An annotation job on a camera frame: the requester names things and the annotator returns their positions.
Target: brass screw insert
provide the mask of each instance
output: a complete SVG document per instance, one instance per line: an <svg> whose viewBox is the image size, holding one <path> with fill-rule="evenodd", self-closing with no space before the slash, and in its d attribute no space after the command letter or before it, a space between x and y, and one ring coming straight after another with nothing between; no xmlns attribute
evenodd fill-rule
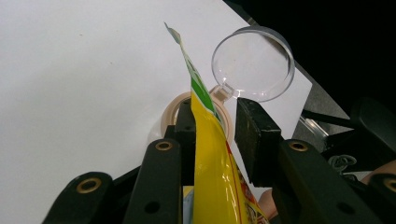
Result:
<svg viewBox="0 0 396 224"><path fill-rule="evenodd" d="M100 180L98 177L91 177L81 181L77 185L77 192L81 194L91 193L99 189L101 185L102 185L102 180Z"/></svg>

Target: bolt hole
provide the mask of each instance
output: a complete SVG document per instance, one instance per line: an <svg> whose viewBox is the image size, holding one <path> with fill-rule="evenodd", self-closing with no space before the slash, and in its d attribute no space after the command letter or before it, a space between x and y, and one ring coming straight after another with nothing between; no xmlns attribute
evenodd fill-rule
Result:
<svg viewBox="0 0 396 224"><path fill-rule="evenodd" d="M145 206L145 211L146 211L146 213L149 213L149 214L156 213L156 212L158 212L158 210L160 210L160 204L157 202L151 202L151 203L146 204L146 206Z"/></svg>
<svg viewBox="0 0 396 224"><path fill-rule="evenodd" d="M165 151L165 150L169 150L169 149L172 148L172 143L170 143L170 142L159 142L159 143L157 143L157 145L155 145L155 147L158 150Z"/></svg>
<svg viewBox="0 0 396 224"><path fill-rule="evenodd" d="M396 193L396 179L386 178L384 184L388 189Z"/></svg>
<svg viewBox="0 0 396 224"><path fill-rule="evenodd" d="M307 151L308 147L301 143L293 142L290 144L290 147L296 151Z"/></svg>
<svg viewBox="0 0 396 224"><path fill-rule="evenodd" d="M102 181L97 177L92 177L81 181L77 185L78 193L91 193L101 186Z"/></svg>
<svg viewBox="0 0 396 224"><path fill-rule="evenodd" d="M349 214L349 215L355 214L355 209L353 209L353 207L351 207L347 203L338 203L337 208L346 214Z"/></svg>

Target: white surface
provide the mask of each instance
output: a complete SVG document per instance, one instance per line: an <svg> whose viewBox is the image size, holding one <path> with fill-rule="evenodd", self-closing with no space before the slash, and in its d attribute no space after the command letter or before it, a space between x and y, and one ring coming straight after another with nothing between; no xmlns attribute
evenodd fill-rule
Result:
<svg viewBox="0 0 396 224"><path fill-rule="evenodd" d="M40 223L74 177L141 164L163 110L190 89L164 22L209 89L216 45L248 25L220 0L0 1L0 223ZM297 71L263 105L285 138L310 88Z"/></svg>

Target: wire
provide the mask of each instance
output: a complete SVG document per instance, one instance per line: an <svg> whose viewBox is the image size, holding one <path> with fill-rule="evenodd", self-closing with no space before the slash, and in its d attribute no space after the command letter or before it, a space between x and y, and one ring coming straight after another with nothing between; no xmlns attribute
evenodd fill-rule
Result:
<svg viewBox="0 0 396 224"><path fill-rule="evenodd" d="M330 166L339 174L343 173L348 166L356 164L356 162L357 160L349 155L332 156L328 160Z"/></svg>

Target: yellow plastic bag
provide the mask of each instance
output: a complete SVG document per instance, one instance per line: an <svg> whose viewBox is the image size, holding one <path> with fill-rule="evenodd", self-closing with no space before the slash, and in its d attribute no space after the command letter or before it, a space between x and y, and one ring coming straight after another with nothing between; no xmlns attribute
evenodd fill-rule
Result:
<svg viewBox="0 0 396 224"><path fill-rule="evenodd" d="M193 223L269 223L239 171L210 94L180 45L191 75L191 110L196 123Z"/></svg>

